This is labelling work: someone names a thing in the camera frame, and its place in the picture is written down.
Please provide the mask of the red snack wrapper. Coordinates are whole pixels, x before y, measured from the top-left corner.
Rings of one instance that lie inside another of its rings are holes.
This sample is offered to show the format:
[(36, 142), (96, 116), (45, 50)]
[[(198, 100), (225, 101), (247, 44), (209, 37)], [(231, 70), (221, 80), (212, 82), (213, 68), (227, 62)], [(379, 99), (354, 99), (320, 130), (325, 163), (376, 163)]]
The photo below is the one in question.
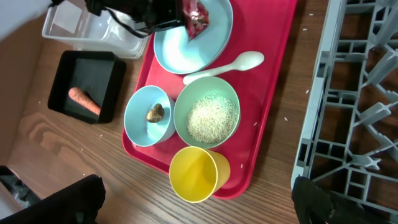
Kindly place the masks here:
[(209, 26), (209, 12), (200, 0), (183, 0), (182, 3), (185, 28), (189, 40), (193, 40)]

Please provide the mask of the brown mushroom piece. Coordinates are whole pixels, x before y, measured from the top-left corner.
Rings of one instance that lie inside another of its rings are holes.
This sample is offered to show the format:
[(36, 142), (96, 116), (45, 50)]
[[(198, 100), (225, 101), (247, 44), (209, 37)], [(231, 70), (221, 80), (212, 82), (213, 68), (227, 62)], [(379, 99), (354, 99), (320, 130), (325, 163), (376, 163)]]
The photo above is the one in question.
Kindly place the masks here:
[(146, 115), (146, 120), (150, 123), (158, 123), (165, 116), (165, 110), (160, 103), (154, 105), (154, 107), (149, 110)]

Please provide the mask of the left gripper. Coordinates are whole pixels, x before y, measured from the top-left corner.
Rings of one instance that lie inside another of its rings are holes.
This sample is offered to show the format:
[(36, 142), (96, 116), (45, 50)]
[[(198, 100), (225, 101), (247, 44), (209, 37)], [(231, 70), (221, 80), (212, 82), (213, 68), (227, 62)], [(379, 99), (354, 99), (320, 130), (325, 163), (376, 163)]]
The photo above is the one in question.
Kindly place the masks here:
[[(85, 0), (85, 6), (96, 16), (109, 12), (117, 24), (139, 38), (185, 25), (183, 2), (179, 0)], [(134, 23), (143, 23), (144, 27), (131, 27), (117, 17), (117, 12), (126, 14)]]

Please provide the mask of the green bowl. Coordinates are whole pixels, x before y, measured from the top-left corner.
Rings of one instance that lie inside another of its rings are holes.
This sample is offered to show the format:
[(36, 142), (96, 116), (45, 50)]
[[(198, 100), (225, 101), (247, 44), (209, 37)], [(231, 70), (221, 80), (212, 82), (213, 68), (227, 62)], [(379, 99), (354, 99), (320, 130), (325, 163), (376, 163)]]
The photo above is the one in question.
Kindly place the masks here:
[[(239, 117), (232, 133), (224, 140), (216, 144), (206, 144), (196, 141), (187, 130), (187, 114), (193, 104), (207, 95), (220, 95), (234, 102), (239, 111)], [(237, 93), (225, 80), (217, 77), (199, 78), (188, 84), (179, 94), (174, 109), (174, 125), (180, 138), (189, 146), (198, 146), (205, 149), (218, 147), (227, 141), (237, 130), (241, 119), (241, 108)]]

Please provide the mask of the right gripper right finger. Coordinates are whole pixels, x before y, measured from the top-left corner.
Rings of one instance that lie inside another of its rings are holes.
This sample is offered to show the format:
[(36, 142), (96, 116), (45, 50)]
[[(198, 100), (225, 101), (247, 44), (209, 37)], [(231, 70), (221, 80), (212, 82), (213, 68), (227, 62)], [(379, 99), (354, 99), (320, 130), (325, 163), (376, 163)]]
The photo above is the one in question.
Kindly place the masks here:
[(365, 184), (350, 182), (361, 188), (361, 201), (356, 205), (347, 195), (340, 196), (324, 189), (307, 177), (295, 178), (292, 187), (292, 201), (300, 223), (393, 223), (395, 215), (385, 220), (363, 208), (367, 203), (369, 180)]

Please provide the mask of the orange carrot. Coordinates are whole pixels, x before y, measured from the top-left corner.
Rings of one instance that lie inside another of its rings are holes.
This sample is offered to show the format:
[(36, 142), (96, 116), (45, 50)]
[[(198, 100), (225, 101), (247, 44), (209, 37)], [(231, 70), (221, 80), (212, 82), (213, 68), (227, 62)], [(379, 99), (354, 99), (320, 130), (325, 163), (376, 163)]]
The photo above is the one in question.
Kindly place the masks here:
[(68, 92), (69, 97), (80, 106), (99, 116), (101, 108), (81, 89), (73, 87)]

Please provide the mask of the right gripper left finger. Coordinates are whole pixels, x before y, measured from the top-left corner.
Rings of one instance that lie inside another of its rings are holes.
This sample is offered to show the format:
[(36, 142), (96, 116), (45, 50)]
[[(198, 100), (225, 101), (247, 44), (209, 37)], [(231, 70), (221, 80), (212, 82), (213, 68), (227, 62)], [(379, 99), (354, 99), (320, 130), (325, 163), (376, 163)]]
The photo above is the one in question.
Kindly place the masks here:
[(38, 203), (1, 219), (1, 224), (96, 224), (105, 197), (102, 178), (88, 175)]

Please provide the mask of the small light blue bowl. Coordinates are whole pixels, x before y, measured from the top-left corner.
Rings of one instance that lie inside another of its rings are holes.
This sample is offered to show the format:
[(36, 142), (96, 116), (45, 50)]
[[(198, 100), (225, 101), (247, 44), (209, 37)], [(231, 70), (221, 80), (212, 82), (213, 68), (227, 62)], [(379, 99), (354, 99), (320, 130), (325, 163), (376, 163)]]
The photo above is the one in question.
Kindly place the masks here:
[[(160, 104), (163, 118), (151, 123), (147, 115)], [(175, 132), (175, 102), (163, 89), (149, 85), (138, 89), (130, 98), (124, 112), (124, 130), (137, 146), (149, 147), (168, 140)]]

